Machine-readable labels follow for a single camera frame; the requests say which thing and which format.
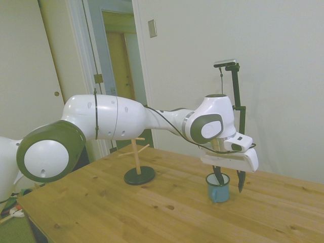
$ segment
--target wood grain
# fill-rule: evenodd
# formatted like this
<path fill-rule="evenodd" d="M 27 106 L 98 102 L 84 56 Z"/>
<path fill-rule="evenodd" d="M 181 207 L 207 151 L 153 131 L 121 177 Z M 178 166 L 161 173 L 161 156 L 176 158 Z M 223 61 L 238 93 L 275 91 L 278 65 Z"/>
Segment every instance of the wood grain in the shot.
<path fill-rule="evenodd" d="M 257 171 L 242 193 L 236 171 L 230 199 L 213 204 L 199 158 L 146 148 L 149 183 L 131 186 L 129 145 L 18 199 L 53 242 L 324 242 L 324 185 Z"/>

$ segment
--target dark green joint cap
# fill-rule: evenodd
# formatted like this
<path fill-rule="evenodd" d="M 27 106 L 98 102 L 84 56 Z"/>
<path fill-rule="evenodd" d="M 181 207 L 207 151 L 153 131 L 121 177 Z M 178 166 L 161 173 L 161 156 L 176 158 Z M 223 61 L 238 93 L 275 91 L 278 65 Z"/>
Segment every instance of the dark green joint cap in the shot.
<path fill-rule="evenodd" d="M 25 166 L 25 154 L 27 150 L 35 143 L 44 140 L 53 140 L 62 144 L 69 155 L 69 161 L 66 168 L 58 175 L 42 178 L 31 174 Z M 29 133 L 20 143 L 17 150 L 17 165 L 21 173 L 28 179 L 37 182 L 52 182 L 59 180 L 69 174 L 75 167 L 81 152 L 86 144 L 86 137 L 83 132 L 74 124 L 59 120 L 55 123 L 40 127 Z"/>

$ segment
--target doorway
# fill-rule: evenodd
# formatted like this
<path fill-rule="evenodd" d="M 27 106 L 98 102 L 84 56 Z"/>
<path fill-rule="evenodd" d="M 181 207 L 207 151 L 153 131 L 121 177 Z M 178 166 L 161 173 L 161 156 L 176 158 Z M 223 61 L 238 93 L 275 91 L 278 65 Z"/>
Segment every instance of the doorway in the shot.
<path fill-rule="evenodd" d="M 109 55 L 118 96 L 147 105 L 144 78 L 136 35 L 134 15 L 102 11 Z M 153 147 L 151 129 L 144 130 L 139 145 Z M 118 149 L 131 144 L 130 140 L 116 141 Z"/>

